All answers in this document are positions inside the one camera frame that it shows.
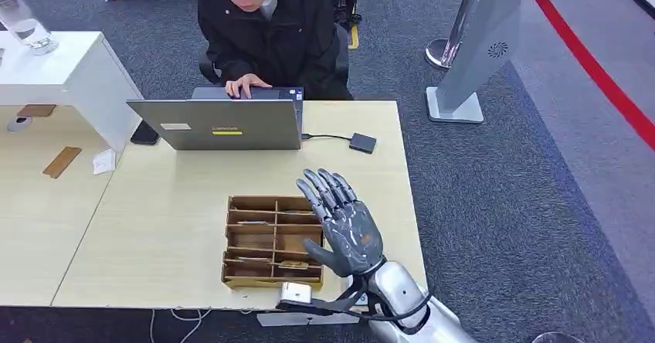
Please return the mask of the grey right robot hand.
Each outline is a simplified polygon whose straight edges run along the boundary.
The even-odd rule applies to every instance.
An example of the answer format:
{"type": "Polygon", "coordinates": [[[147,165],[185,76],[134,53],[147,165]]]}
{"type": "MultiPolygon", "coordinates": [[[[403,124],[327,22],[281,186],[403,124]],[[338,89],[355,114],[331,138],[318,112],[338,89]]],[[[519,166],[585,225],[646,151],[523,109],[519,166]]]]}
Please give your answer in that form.
{"type": "Polygon", "coordinates": [[[339,277],[362,275],[385,261],[382,235],[366,204],[338,173],[303,170],[297,187],[321,223],[329,250],[312,239],[303,245],[311,258],[339,277]]]}

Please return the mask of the person's right hand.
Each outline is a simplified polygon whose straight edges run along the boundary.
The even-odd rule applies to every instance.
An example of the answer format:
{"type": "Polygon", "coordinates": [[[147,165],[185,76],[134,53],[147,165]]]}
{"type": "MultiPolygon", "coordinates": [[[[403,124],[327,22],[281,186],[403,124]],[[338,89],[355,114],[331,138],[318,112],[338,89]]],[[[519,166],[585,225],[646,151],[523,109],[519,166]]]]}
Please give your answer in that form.
{"type": "Polygon", "coordinates": [[[254,87],[271,88],[272,86],[257,75],[247,73],[238,80],[227,81],[225,92],[232,99],[250,99],[252,97],[251,89],[254,87]]]}

